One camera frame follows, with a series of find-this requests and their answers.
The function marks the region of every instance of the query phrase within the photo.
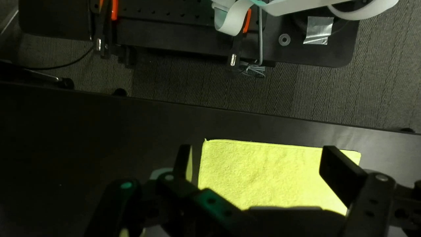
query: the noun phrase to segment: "white plastic part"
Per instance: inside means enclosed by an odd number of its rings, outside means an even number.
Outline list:
[[[273,15],[284,15],[295,11],[303,11],[308,9],[321,7],[326,5],[346,2],[351,0],[274,0],[261,6]]]
[[[398,2],[399,0],[374,0],[363,7],[354,11],[341,11],[333,5],[329,5],[329,9],[334,15],[340,18],[348,21],[361,21],[382,14],[383,11],[394,7]]]
[[[254,2],[250,0],[213,0],[216,30],[237,35],[251,5]]]
[[[358,10],[341,11],[332,5],[351,0],[273,0],[269,3],[263,0],[212,1],[212,7],[215,9],[215,27],[216,30],[229,35],[237,35],[241,31],[245,17],[251,5],[258,5],[273,15],[284,15],[295,11],[329,6],[332,13],[337,17],[358,21],[375,17],[399,2],[399,0],[373,0],[370,3]]]

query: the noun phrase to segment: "black table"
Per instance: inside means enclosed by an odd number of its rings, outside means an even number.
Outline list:
[[[0,235],[82,235],[104,186],[145,181],[204,136],[336,144],[412,185],[421,136],[213,107],[0,84]]]
[[[120,19],[115,23],[116,42],[137,48],[155,48],[178,52],[194,52],[217,56],[224,60],[233,52],[232,38],[213,28],[211,0],[120,0]],[[348,2],[344,9],[357,7]],[[20,0],[20,23],[32,34],[90,39],[91,17],[87,0]],[[308,10],[284,17],[266,15],[265,60],[341,67],[348,64],[354,52],[358,22],[336,19],[328,46],[303,44],[308,15],[332,15],[328,7]],[[255,59],[257,21],[244,38],[242,57]],[[291,43],[280,46],[279,36],[288,34]]]

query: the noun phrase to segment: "yellow cloth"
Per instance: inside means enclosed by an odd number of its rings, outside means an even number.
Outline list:
[[[361,152],[342,151],[359,163]],[[205,140],[199,188],[209,186],[241,209],[249,206],[348,207],[319,173],[321,147]]]

